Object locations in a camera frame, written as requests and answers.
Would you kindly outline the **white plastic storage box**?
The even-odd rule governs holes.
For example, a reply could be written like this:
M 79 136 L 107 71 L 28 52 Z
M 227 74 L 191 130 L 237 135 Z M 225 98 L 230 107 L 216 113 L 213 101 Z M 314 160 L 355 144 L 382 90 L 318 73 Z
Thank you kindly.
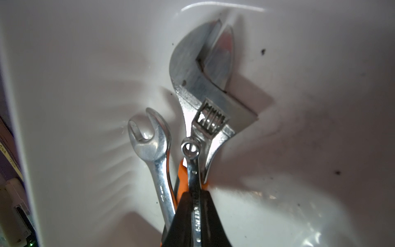
M 234 247 L 395 244 L 394 1 L 1 1 L 1 71 L 41 247 L 158 247 L 131 147 L 151 107 L 182 160 L 174 47 L 230 24 L 227 86 L 258 114 L 209 189 Z

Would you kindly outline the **small silver ring wrench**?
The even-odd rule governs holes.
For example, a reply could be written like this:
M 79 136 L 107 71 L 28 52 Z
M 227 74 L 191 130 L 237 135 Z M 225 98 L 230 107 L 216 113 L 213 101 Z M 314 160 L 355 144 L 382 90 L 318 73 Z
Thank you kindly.
M 200 206 L 201 179 L 199 168 L 199 156 L 201 145 L 194 137 L 187 137 L 181 145 L 182 153 L 187 162 L 188 189 L 192 198 L 192 246 L 202 247 L 202 217 Z

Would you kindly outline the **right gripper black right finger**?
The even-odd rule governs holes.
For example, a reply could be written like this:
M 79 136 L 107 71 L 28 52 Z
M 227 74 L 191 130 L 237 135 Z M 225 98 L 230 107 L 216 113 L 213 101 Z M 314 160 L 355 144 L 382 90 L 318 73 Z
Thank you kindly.
M 201 206 L 201 234 L 203 247 L 232 247 L 209 191 L 202 190 Z

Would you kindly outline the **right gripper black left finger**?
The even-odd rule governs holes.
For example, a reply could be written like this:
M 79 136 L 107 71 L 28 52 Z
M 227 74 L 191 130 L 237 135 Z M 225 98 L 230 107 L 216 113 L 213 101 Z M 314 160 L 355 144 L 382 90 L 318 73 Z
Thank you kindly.
M 191 247 L 192 205 L 191 193 L 183 193 L 166 239 L 161 244 L 162 247 Z

